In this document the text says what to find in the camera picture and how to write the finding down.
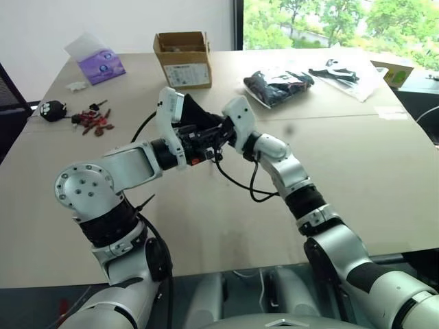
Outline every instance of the office chair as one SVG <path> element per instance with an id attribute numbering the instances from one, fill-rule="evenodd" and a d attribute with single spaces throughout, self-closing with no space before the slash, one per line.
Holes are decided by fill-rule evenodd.
<path id="1" fill-rule="evenodd" d="M 0 64 L 0 163 L 31 114 L 30 105 Z"/>

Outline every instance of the window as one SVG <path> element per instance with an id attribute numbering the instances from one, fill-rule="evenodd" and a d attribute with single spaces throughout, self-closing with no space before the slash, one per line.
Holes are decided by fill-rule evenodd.
<path id="1" fill-rule="evenodd" d="M 244 0 L 244 49 L 339 43 L 439 71 L 439 0 Z"/>

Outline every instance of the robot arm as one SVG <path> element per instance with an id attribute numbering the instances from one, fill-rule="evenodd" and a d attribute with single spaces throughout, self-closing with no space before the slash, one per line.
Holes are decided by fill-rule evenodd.
<path id="1" fill-rule="evenodd" d="M 289 146 L 268 134 L 249 132 L 247 124 L 242 123 L 245 115 L 250 114 L 241 111 L 229 116 L 237 141 L 246 140 L 242 147 L 236 143 L 235 148 L 247 160 L 258 160 L 272 177 L 296 218 L 299 232 L 308 238 L 305 253 L 315 273 L 341 284 L 377 328 L 437 328 L 437 292 L 402 271 L 374 264 L 361 239 L 325 202 Z"/>
<path id="2" fill-rule="evenodd" d="M 362 241 L 325 202 L 289 145 L 254 130 L 245 97 L 232 100 L 223 110 L 224 118 L 203 111 L 190 96 L 170 88 L 162 90 L 157 106 L 162 138 L 73 164 L 56 180 L 58 201 L 75 212 L 74 220 L 113 286 L 94 295 L 62 329 L 86 328 L 79 321 L 93 322 L 90 328 L 109 328 L 104 311 L 118 313 L 113 315 L 127 323 L 113 328 L 146 325 L 158 285 L 167 277 L 167 264 L 160 243 L 148 234 L 123 191 L 161 177 L 164 170 L 208 160 L 225 143 L 246 160 L 261 163 L 271 175 L 299 231 L 308 238 L 305 252 L 316 273 L 354 295 L 378 328 L 434 328 L 436 292 L 403 272 L 372 263 Z"/>

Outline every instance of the black cable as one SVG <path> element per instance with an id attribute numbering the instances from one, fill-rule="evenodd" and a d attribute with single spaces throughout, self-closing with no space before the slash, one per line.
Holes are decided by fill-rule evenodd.
<path id="1" fill-rule="evenodd" d="M 156 195 L 153 194 L 150 197 L 146 199 L 140 206 L 137 206 L 135 208 L 134 216 L 138 217 L 147 228 L 149 228 L 152 232 L 152 234 L 156 237 L 157 241 L 161 244 L 163 250 L 165 250 L 165 260 L 167 263 L 167 269 L 168 269 L 168 282 L 167 282 L 167 289 L 168 289 L 168 305 L 167 305 L 167 329 L 172 329 L 172 314 L 174 310 L 174 278 L 172 276 L 172 260 L 171 260 L 171 253 L 169 252 L 169 248 L 163 240 L 160 233 L 158 233 L 158 230 L 155 228 L 152 223 L 146 219 L 145 216 L 143 216 L 140 212 L 142 211 L 143 207 L 152 200 L 153 197 Z"/>
<path id="2" fill-rule="evenodd" d="M 250 187 L 248 187 L 248 186 L 245 186 L 245 185 L 243 185 L 243 184 L 241 184 L 241 183 L 239 183 L 239 182 L 237 182 L 236 180 L 234 180 L 233 178 L 231 178 L 222 168 L 221 168 L 221 165 L 220 165 L 220 159 L 219 159 L 219 156 L 218 156 L 219 154 L 218 154 L 218 149 L 214 149 L 213 150 L 213 156 L 215 157 L 215 165 L 217 166 L 217 168 L 218 168 L 218 171 L 225 177 L 225 178 L 227 178 L 228 180 L 230 180 L 233 184 L 235 184 L 235 185 L 237 185 L 237 186 L 239 186 L 239 187 L 241 187 L 241 188 L 244 188 L 244 189 L 246 189 L 247 191 L 250 191 Z M 273 192 L 266 192 L 266 191 L 260 191 L 260 190 L 256 190 L 256 189 L 253 189 L 253 192 L 256 192 L 256 193 L 260 193 L 260 194 L 265 194 L 265 195 L 270 195 L 270 197 L 274 197 L 275 195 L 279 195 L 279 193 L 277 193 L 277 192 L 275 192 L 275 193 L 273 193 Z"/>
<path id="3" fill-rule="evenodd" d="M 137 137 L 139 137 L 139 134 L 141 133 L 141 131 L 143 130 L 143 128 L 148 124 L 148 122 L 151 121 L 152 118 L 154 118 L 157 114 L 157 111 L 153 111 L 153 113 L 151 113 L 151 115 L 146 118 L 146 120 L 144 120 L 144 122 L 142 122 L 142 124 L 140 125 L 140 127 L 137 129 L 136 133 L 134 134 L 134 136 L 131 139 L 131 143 L 135 142 Z"/>
<path id="4" fill-rule="evenodd" d="M 279 195 L 279 193 L 271 193 L 270 195 L 268 195 L 267 197 L 264 197 L 262 199 L 257 199 L 254 196 L 255 190 L 253 189 L 253 185 L 254 185 L 254 179 L 256 178 L 256 173 L 258 172 L 258 168 L 259 168 L 259 163 L 257 161 L 255 161 L 252 178 L 250 179 L 250 196 L 254 202 L 264 202 L 264 201 L 267 201 L 268 199 L 270 199 L 276 195 Z"/>
<path id="5" fill-rule="evenodd" d="M 167 290 L 168 290 L 168 304 L 167 304 L 167 329 L 172 328 L 172 313 L 174 310 L 174 278 L 172 276 L 172 262 L 171 253 L 167 247 L 165 240 L 162 239 L 161 235 L 158 233 L 157 229 L 152 225 L 150 221 L 146 219 L 141 213 L 138 212 L 138 216 L 145 223 L 145 225 L 151 230 L 151 232 L 156 237 L 157 241 L 162 245 L 165 250 L 166 262 L 169 271 L 169 276 L 167 279 Z"/>

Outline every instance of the tissue box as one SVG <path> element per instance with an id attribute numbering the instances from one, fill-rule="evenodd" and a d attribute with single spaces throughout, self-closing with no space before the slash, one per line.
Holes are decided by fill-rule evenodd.
<path id="1" fill-rule="evenodd" d="M 90 33 L 82 34 L 64 49 L 77 62 L 91 84 L 125 73 L 117 54 Z"/>

